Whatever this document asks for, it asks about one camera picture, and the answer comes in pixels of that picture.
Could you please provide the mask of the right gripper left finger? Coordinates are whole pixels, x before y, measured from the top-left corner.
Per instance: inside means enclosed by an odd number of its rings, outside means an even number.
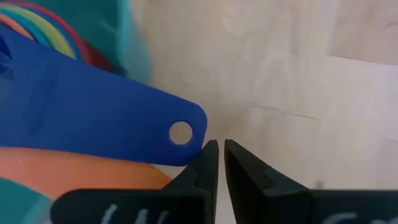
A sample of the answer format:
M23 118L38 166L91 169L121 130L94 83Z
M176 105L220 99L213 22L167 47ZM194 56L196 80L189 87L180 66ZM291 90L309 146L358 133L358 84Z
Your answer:
M214 224L219 147L208 141L199 155L159 190L78 189L50 209L52 224Z

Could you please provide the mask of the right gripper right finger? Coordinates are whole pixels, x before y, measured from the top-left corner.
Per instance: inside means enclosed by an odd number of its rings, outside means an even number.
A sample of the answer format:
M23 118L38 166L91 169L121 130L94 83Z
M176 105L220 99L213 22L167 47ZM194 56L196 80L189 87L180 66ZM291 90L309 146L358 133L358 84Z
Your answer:
M231 139L226 180L237 224L398 224L398 190L315 190Z

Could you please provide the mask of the navy blue measuring cup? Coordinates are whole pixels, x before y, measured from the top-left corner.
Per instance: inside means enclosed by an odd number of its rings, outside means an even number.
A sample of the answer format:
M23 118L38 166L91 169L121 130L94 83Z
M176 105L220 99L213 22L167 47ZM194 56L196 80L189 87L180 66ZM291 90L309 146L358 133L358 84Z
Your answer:
M0 25L0 146L184 166L206 128L198 104Z

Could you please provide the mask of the red measuring cup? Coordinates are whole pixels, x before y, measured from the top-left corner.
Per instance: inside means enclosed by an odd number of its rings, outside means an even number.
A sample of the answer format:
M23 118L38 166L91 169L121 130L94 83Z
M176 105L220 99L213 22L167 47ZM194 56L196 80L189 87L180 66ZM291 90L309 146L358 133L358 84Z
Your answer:
M45 20L43 17L39 16L38 14L26 9L24 6L40 6L44 9L47 9L37 3L30 3L30 2L16 2L16 3L6 3L6 4L0 4L0 9L1 10L6 10L6 11L11 11L14 12L22 17L25 17L28 19L33 25L38 28L39 31L45 36L45 38L48 40L50 44L50 49L55 50L57 52L60 52L61 54L64 54L68 57L77 59L75 53L73 52L72 48L64 38L64 35L59 32L59 30L54 27L50 22ZM109 72L113 72L114 68L111 64L111 62L108 61L108 59L103 56L101 53L99 53L89 42L84 40L80 34L64 19L62 18L66 24L70 27L70 30L74 30L74 38L78 42L78 45L80 46L81 54L83 57L84 62L96 66L100 69L107 70Z

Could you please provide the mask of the teal plastic basket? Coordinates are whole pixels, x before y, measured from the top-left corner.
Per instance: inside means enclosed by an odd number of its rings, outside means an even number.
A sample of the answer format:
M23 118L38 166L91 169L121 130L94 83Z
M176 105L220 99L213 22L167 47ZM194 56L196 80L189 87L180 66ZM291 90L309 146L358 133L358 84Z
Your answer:
M37 3L64 18L114 71L147 82L150 62L129 0L0 0ZM0 224L51 224L53 199L75 188L133 188L159 171L148 164L0 147Z

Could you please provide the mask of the light blue measuring cup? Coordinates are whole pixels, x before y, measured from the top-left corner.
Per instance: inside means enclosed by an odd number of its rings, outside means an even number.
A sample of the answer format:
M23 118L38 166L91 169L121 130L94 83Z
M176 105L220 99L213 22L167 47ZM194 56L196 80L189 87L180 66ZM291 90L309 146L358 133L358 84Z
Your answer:
M39 44L42 44L50 48L50 44L41 31L36 28L25 17L22 17L14 12L1 10L0 9L0 22L9 26L14 31L28 37L31 40L35 40Z

